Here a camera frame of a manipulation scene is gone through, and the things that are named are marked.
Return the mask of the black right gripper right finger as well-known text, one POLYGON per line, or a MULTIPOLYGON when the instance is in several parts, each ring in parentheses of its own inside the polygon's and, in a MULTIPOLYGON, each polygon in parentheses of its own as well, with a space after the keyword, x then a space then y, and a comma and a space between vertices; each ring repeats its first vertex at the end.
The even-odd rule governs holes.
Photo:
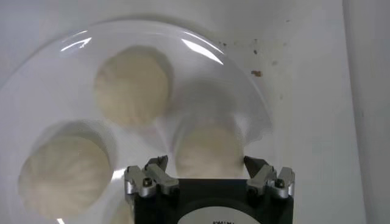
POLYGON ((293 198, 295 188, 295 173, 290 167, 282 167, 277 173, 273 166, 264 159, 250 156, 244 157, 244 165, 250 178, 247 180, 247 190, 262 196, 269 192, 273 198, 293 198))

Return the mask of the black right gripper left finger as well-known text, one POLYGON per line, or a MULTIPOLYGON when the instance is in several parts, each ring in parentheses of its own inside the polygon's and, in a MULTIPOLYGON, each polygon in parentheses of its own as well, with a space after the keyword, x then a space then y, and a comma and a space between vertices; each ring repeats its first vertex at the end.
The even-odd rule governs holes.
POLYGON ((179 180, 170 177, 166 172, 168 156, 158 156, 150 159, 141 169, 138 166, 128 166, 124 171, 125 195, 138 195, 141 198, 151 198, 157 189, 163 195, 173 196, 179 193, 179 180))

